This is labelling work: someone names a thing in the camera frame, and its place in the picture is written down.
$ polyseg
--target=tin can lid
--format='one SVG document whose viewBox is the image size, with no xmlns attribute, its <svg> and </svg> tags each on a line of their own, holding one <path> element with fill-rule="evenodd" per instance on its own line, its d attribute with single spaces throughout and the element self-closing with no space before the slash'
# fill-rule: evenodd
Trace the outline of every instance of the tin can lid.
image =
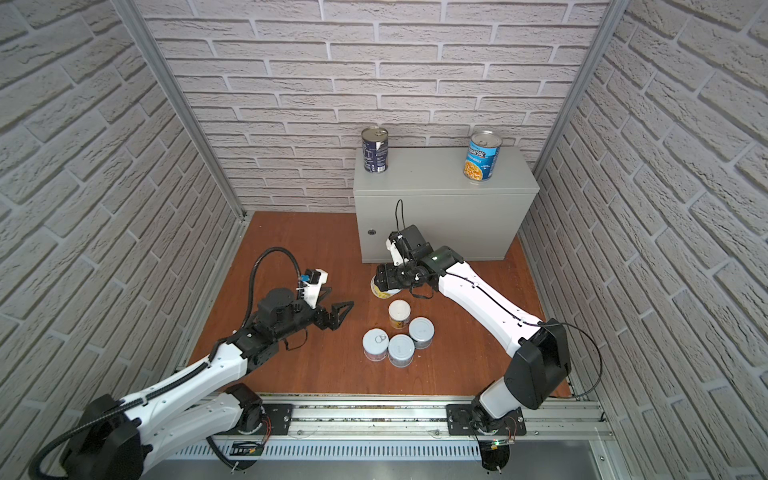
<svg viewBox="0 0 768 480">
<path fill-rule="evenodd" d="M 389 132 L 382 127 L 367 127 L 362 130 L 362 139 L 365 141 L 384 141 L 389 137 Z"/>
<path fill-rule="evenodd" d="M 413 346 L 413 340 L 402 333 L 395 335 L 389 341 L 389 357 L 395 360 L 407 360 L 413 356 L 416 347 Z"/>
<path fill-rule="evenodd" d="M 411 315 L 411 306 L 405 300 L 395 300 L 389 304 L 389 316 L 393 320 L 403 321 Z"/>
<path fill-rule="evenodd" d="M 408 325 L 408 333 L 416 342 L 427 342 L 435 336 L 435 326 L 432 325 L 429 319 L 417 316 Z"/>
<path fill-rule="evenodd" d="M 495 148 L 502 145 L 502 138 L 492 130 L 482 130 L 472 134 L 472 143 L 478 147 Z"/>
<path fill-rule="evenodd" d="M 389 346 L 389 336 L 382 329 L 371 329 L 362 336 L 362 347 L 371 355 L 386 352 Z"/>
</svg>

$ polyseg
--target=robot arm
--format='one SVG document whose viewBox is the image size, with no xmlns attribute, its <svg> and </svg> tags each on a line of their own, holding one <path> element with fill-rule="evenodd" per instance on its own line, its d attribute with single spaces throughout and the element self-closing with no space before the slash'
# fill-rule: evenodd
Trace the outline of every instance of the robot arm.
<svg viewBox="0 0 768 480">
<path fill-rule="evenodd" d="M 480 393 L 475 421 L 485 432 L 510 411 L 537 409 L 571 371 L 564 327 L 542 322 L 488 285 L 448 247 L 433 250 L 415 225 L 392 232 L 387 240 L 393 263 L 379 265 L 381 290 L 409 289 L 428 283 L 475 317 L 511 357 L 506 374 Z"/>
<path fill-rule="evenodd" d="M 246 325 L 217 342 L 213 352 L 186 369 L 122 399 L 104 395 L 85 408 L 78 427 L 46 445 L 32 459 L 29 476 L 43 458 L 69 440 L 61 466 L 77 480 L 135 480 L 161 460 L 218 432 L 252 432 L 265 419 L 261 398 L 242 383 L 193 406 L 210 392 L 237 381 L 274 356 L 288 336 L 316 325 L 336 330 L 354 302 L 318 303 L 330 293 L 328 273 L 307 270 L 302 291 L 271 290 Z"/>
</svg>

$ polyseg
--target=small tin can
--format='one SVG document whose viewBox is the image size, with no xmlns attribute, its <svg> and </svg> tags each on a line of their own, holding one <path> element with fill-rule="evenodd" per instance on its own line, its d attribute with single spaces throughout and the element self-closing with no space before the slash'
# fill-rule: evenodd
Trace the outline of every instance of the small tin can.
<svg viewBox="0 0 768 480">
<path fill-rule="evenodd" d="M 362 162 L 366 171 L 374 174 L 386 170 L 389 153 L 389 132 L 381 127 L 368 127 L 362 131 Z"/>
<path fill-rule="evenodd" d="M 389 361 L 396 367 L 407 367 L 413 361 L 415 348 L 413 340 L 407 335 L 400 334 L 392 337 L 387 350 L 389 351 Z"/>
<path fill-rule="evenodd" d="M 408 325 L 408 334 L 413 339 L 413 346 L 416 349 L 425 349 L 432 344 L 432 337 L 435 336 L 435 326 L 432 325 L 429 319 L 417 316 Z"/>
<path fill-rule="evenodd" d="M 476 131 L 469 139 L 464 175 L 472 180 L 485 181 L 491 178 L 496 165 L 502 138 L 490 130 Z"/>
<path fill-rule="evenodd" d="M 392 289 L 392 290 L 381 291 L 376 286 L 376 283 L 374 282 L 374 280 L 376 280 L 376 276 L 373 276 L 373 278 L 371 279 L 371 291 L 378 298 L 386 300 L 386 299 L 390 298 L 392 295 L 400 293 L 400 289 Z"/>
<path fill-rule="evenodd" d="M 404 329 L 411 320 L 411 306 L 405 300 L 395 300 L 389 304 L 389 321 L 392 327 Z"/>
<path fill-rule="evenodd" d="M 389 336 L 382 329 L 371 329 L 362 336 L 362 350 L 366 358 L 373 362 L 381 362 L 386 358 L 389 347 Z"/>
</svg>

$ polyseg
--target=metal grate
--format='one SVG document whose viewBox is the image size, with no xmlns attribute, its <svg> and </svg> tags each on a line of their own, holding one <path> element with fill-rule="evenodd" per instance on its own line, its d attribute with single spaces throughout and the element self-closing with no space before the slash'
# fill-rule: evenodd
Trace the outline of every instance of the metal grate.
<svg viewBox="0 0 768 480">
<path fill-rule="evenodd" d="M 480 460 L 474 440 L 281 440 L 271 439 L 260 455 L 229 456 L 234 440 L 217 441 L 232 460 Z M 169 460 L 209 460 L 216 456 L 206 442 L 190 445 Z"/>
</svg>

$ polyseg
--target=white lid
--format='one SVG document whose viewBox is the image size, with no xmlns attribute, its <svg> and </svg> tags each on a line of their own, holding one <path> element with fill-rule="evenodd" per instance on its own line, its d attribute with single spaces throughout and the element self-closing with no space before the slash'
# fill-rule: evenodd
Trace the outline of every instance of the white lid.
<svg viewBox="0 0 768 480">
<path fill-rule="evenodd" d="M 371 355 L 379 355 L 386 352 L 389 345 L 389 336 L 382 329 L 371 329 L 362 336 L 362 347 Z"/>
<path fill-rule="evenodd" d="M 411 324 L 408 326 L 408 333 L 411 334 L 411 338 L 415 341 L 426 342 L 435 336 L 435 326 L 432 325 L 429 319 L 417 316 L 411 320 Z"/>
<path fill-rule="evenodd" d="M 405 320 L 411 315 L 411 306 L 405 300 L 395 300 L 389 304 L 389 316 L 394 320 Z"/>
<path fill-rule="evenodd" d="M 407 360 L 413 356 L 416 347 L 413 346 L 413 340 L 402 333 L 395 335 L 389 341 L 389 357 L 395 360 Z"/>
</svg>

